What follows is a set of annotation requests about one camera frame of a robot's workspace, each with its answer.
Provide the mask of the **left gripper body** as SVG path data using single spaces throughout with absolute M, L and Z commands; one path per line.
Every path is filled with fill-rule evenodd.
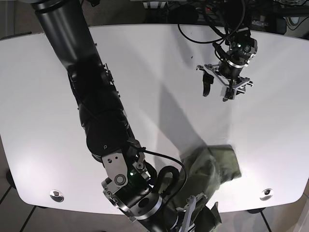
M 236 91 L 235 96 L 244 94 L 246 86 L 252 87 L 253 82 L 248 77 L 241 77 L 240 73 L 256 55 L 257 40 L 249 38 L 240 42 L 231 42 L 227 52 L 218 43 L 214 43 L 213 47 L 219 56 L 220 62 L 216 65 L 198 65 L 196 69 L 206 71 L 214 79 L 217 78 L 220 81 L 223 86 L 222 96 L 224 96 L 227 87 Z

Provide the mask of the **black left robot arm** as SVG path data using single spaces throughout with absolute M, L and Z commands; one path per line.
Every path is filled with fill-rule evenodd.
M 223 21 L 225 36 L 222 42 L 213 42 L 218 64 L 198 65 L 203 72 L 203 96 L 210 94 L 214 79 L 222 84 L 222 98 L 226 102 L 244 94 L 247 86 L 253 86 L 248 77 L 240 76 L 243 68 L 257 53 L 257 40 L 251 37 L 251 16 L 244 0 L 226 0 L 219 4 L 219 16 Z

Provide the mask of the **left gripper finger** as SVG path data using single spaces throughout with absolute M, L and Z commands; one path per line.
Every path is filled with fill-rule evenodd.
M 214 77 L 208 72 L 203 72 L 203 97 L 207 97 L 211 90 L 211 85 L 213 84 Z

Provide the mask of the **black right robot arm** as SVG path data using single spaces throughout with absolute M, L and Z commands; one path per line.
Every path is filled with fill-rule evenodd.
M 159 172 L 145 160 L 120 95 L 98 54 L 77 0 L 32 0 L 32 8 L 68 73 L 92 156 L 102 163 L 108 201 L 150 232 L 194 232 L 204 194 L 191 195 L 184 207 L 170 204 L 185 182 L 173 166 Z

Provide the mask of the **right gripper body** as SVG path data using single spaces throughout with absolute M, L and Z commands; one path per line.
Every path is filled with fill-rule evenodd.
M 193 232 L 194 220 L 207 202 L 207 196 L 200 193 L 190 196 L 184 207 L 164 207 L 163 198 L 148 192 L 131 207 L 126 206 L 116 193 L 120 190 L 109 178 L 102 182 L 103 193 L 111 204 L 119 209 L 130 221 L 138 221 L 149 232 Z

